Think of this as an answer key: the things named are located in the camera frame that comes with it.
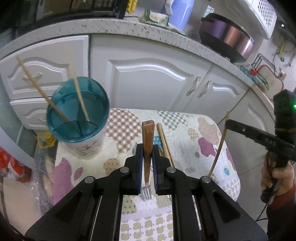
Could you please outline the person's right hand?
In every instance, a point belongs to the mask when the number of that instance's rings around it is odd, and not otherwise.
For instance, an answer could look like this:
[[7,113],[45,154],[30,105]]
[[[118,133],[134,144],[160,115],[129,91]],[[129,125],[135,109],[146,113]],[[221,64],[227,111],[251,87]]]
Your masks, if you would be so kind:
[[277,179],[278,191],[276,196],[286,194],[292,189],[294,185],[295,172],[292,164],[288,162],[285,167],[275,168],[274,166],[275,156],[270,152],[267,152],[264,156],[264,163],[262,167],[261,188],[271,188],[273,185],[272,180]]

